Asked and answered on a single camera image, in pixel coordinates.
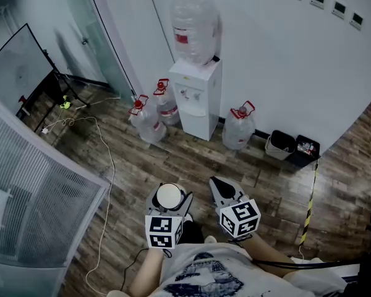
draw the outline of black trash bin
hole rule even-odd
[[[320,157],[319,153],[320,144],[318,142],[304,136],[297,136],[296,151],[286,160],[298,167],[305,167],[317,160]]]

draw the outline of white lid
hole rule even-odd
[[[160,205],[167,209],[176,208],[181,201],[181,191],[175,184],[163,184],[156,192]]]

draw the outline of person's arm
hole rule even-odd
[[[160,285],[163,251],[149,249],[144,262],[130,284],[128,294],[131,297],[147,297]]]
[[[242,242],[243,248],[249,254],[252,259],[256,260],[267,260],[269,262],[285,262],[294,263],[288,256],[280,253],[273,247],[271,247],[267,242],[258,236],[258,234],[253,233],[253,237]],[[271,273],[273,275],[283,277],[294,270],[280,269],[279,267],[257,264],[264,271]]]

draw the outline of empty water bottle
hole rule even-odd
[[[147,96],[139,96],[134,107],[129,110],[129,119],[142,140],[157,143],[165,136],[166,126],[159,120],[155,106],[147,104],[147,100]]]
[[[168,87],[168,83],[169,79],[160,79],[154,96],[158,100],[156,110],[160,114],[161,120],[165,124],[173,126],[180,121],[180,115],[172,88]]]
[[[227,148],[239,150],[246,146],[255,131],[254,110],[250,101],[246,101],[238,110],[229,110],[223,130],[223,144]]]
[[[216,53],[218,10],[213,0],[174,0],[171,20],[175,47],[186,61],[204,65]]]

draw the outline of yellow and black caution tape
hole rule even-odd
[[[307,218],[305,220],[305,224],[304,224],[304,231],[302,232],[302,236],[301,236],[301,241],[299,243],[299,250],[300,250],[300,253],[301,253],[301,246],[304,245],[304,242],[307,238],[307,231],[308,231],[308,226],[309,226],[309,222],[310,222],[310,215],[312,213],[312,206],[313,206],[313,192],[315,191],[315,183],[316,183],[316,177],[317,177],[317,166],[319,164],[319,160],[316,161],[316,165],[315,165],[315,177],[313,178],[313,184],[312,184],[312,193],[310,194],[310,198],[309,198],[309,205],[308,205],[308,213],[307,213]]]

